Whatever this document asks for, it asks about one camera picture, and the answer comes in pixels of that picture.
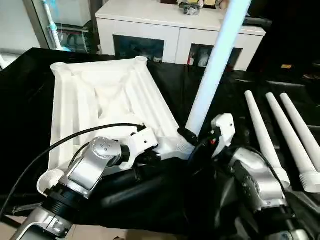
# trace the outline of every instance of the black table surface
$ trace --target black table surface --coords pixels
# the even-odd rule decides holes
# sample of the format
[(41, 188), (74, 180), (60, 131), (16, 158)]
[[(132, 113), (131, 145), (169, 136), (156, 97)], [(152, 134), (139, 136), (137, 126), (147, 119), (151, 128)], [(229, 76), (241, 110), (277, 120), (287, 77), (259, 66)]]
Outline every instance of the black table surface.
[[(51, 64), (109, 60), (115, 60), (115, 57), (32, 48), (0, 72), (0, 201), (6, 197), (17, 177), (32, 159), (50, 145), (55, 88)], [(151, 61), (147, 67), (179, 126), (185, 126), (205, 69)], [(286, 92), (320, 142), (319, 89), (320, 82), (311, 80), (242, 71), (226, 72), (212, 101), (202, 133), (210, 129), (210, 122), (216, 115), (231, 113), (236, 129), (232, 143), (259, 149), (244, 95), (246, 90), (251, 90), (281, 164), (289, 175), (292, 188), (302, 191), (296, 164), (265, 94), (274, 93), (281, 104), (279, 95)], [(48, 156), (28, 172), (11, 205), (32, 203), (35, 199), (42, 198), (37, 193), (36, 183), (47, 167)]]

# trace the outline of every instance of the cabinet door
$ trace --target cabinet door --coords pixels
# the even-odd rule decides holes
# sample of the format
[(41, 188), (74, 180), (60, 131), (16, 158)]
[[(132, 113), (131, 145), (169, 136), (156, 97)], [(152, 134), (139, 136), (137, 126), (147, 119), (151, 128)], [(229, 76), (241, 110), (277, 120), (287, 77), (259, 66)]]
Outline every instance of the cabinet door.
[[(182, 28), (175, 63), (205, 67), (204, 63), (208, 61), (218, 34), (218, 31)], [(262, 38), (262, 36), (238, 34), (227, 69), (247, 70)]]
[(100, 18), (97, 24), (103, 54), (129, 58), (143, 55), (164, 63), (176, 60), (178, 27)]

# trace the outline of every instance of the white cabinet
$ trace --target white cabinet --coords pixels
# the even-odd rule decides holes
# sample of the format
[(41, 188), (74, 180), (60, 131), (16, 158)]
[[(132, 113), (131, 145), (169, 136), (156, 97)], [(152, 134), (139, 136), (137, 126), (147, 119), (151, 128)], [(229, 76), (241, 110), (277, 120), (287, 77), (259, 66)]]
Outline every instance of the white cabinet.
[[(143, 55), (176, 64), (188, 64), (195, 55), (194, 65), (198, 65), (214, 48), (224, 12), (204, 8), (199, 15), (188, 16), (177, 5), (158, 1), (109, 0), (96, 18), (103, 54)], [(259, 27), (242, 27), (227, 68), (247, 70), (265, 34)]]
[[(204, 50), (209, 49), (210, 53), (211, 48), (206, 48), (205, 46), (214, 47), (218, 33), (217, 31), (181, 28), (175, 63), (188, 64), (189, 57), (193, 54), (192, 48), (195, 49), (197, 47), (194, 45), (198, 45), (199, 49), (201, 47)], [(262, 39), (262, 36), (239, 33), (229, 60), (231, 67), (235, 70), (247, 70)]]

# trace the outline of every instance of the floor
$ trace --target floor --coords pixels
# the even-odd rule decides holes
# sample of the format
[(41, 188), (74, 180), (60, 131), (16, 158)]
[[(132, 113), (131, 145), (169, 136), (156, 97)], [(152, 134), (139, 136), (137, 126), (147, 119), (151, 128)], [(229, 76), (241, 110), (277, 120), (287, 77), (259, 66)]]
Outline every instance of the floor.
[[(24, 217), (13, 217), (17, 222), (22, 223)], [(0, 240), (9, 240), (15, 233), (15, 229), (1, 223)], [(101, 226), (74, 225), (69, 231), (66, 240), (182, 240), (181, 236), (156, 233), (142, 230), (125, 230), (105, 228)]]

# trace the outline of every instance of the white tube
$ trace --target white tube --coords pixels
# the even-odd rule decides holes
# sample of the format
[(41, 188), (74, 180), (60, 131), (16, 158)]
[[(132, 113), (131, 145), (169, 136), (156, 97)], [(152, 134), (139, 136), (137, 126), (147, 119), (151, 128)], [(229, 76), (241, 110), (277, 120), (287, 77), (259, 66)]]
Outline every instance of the white tube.
[(5, 69), (6, 67), (8, 67), (8, 63), (4, 60), (4, 58), (1, 56), (0, 54), (0, 67), (1, 69)]
[(185, 128), (197, 136), (204, 124), (251, 0), (231, 0)]
[(308, 193), (320, 193), (320, 173), (316, 171), (304, 146), (300, 142), (275, 96), (269, 92), (266, 94), (266, 98), (293, 155), (295, 164), (299, 169), (299, 177), (303, 189)]
[(315, 169), (320, 172), (320, 146), (317, 143), (315, 137), (312, 135), (305, 121), (299, 114), (295, 105), (292, 103), (291, 99), (286, 93), (282, 93), (280, 95), (281, 100), (297, 130), (302, 143), (311, 158), (311, 161), (315, 167)]
[(54, 39), (54, 43), (55, 43), (56, 49), (63, 50), (63, 48), (62, 48), (62, 46), (60, 44), (60, 40), (59, 40), (59, 36), (58, 36), (58, 32), (57, 32), (57, 25), (55, 24), (55, 22), (54, 22), (54, 20), (53, 20), (53, 18), (51, 16), (49, 5), (48, 5), (46, 0), (42, 0), (42, 1), (43, 1), (44, 9), (46, 11), (46, 15), (47, 15), (49, 23), (50, 23), (50, 29), (51, 29), (51, 32), (52, 32), (52, 36), (53, 36), (53, 39)]
[(255, 98), (251, 91), (246, 91), (244, 95), (249, 107), (251, 119), (253, 122), (256, 137), (260, 145), (261, 152), (273, 167), (275, 173), (277, 174), (280, 181), (282, 182), (282, 185), (285, 188), (288, 188), (290, 186), (290, 180), (289, 180), (288, 174), (280, 164), (278, 155), (271, 141), (271, 138), (265, 126), (264, 120), (260, 114)]

